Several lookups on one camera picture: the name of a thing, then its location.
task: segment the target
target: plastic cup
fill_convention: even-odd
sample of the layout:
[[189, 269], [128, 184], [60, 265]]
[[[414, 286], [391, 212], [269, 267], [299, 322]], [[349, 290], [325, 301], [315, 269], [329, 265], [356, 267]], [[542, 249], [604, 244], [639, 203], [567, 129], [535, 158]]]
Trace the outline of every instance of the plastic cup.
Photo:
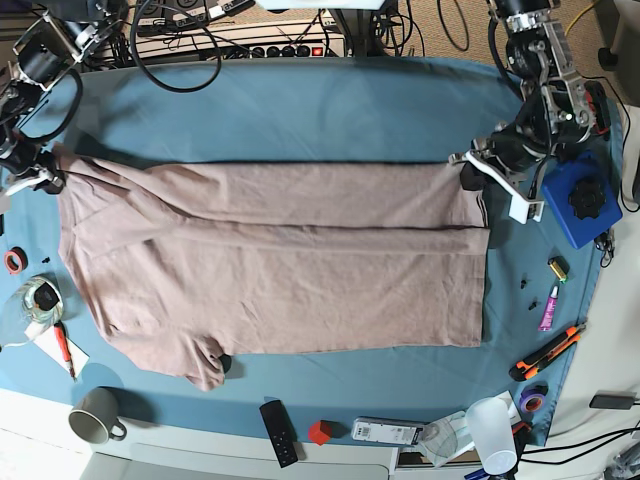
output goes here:
[[479, 400], [469, 407], [466, 418], [484, 471], [501, 475], [511, 470], [518, 456], [507, 404], [499, 398]]

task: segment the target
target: coffee mug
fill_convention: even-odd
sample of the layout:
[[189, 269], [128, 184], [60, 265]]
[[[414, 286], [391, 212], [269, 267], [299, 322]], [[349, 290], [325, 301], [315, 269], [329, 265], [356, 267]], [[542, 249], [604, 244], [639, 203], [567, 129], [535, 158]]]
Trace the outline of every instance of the coffee mug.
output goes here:
[[[94, 388], [69, 413], [69, 426], [85, 442], [106, 443], [110, 438], [123, 440], [127, 429], [118, 420], [118, 402], [106, 388]], [[121, 435], [111, 432], [113, 427], [122, 430]]]

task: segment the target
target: pen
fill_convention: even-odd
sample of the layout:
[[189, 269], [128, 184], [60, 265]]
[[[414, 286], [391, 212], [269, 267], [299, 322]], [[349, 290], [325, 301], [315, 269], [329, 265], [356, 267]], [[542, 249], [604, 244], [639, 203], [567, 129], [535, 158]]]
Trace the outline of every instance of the pen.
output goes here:
[[53, 328], [56, 332], [56, 339], [58, 340], [58, 345], [60, 345], [60, 350], [62, 350], [62, 358], [67, 364], [69, 375], [71, 375], [71, 378], [73, 378], [73, 381], [75, 382], [76, 372], [73, 369], [73, 362], [71, 361], [71, 352], [69, 352], [69, 344], [67, 342], [67, 332], [62, 322], [56, 322]]

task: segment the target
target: red tape roll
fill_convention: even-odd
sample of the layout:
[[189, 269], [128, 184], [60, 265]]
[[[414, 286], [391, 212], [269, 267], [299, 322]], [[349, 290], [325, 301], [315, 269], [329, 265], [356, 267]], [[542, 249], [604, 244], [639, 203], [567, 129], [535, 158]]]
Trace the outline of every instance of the red tape roll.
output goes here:
[[18, 275], [27, 268], [27, 255], [19, 247], [12, 248], [4, 254], [4, 266], [10, 275]]

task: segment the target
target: glue stick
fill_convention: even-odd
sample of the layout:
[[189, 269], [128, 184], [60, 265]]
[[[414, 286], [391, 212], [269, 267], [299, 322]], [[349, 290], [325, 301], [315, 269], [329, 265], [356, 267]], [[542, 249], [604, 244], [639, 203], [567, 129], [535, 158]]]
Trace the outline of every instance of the glue stick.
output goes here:
[[544, 314], [542, 315], [542, 321], [538, 326], [538, 331], [548, 332], [551, 330], [553, 324], [553, 312], [556, 309], [556, 302], [558, 301], [558, 286], [554, 286], [547, 300], [547, 306], [544, 307]]

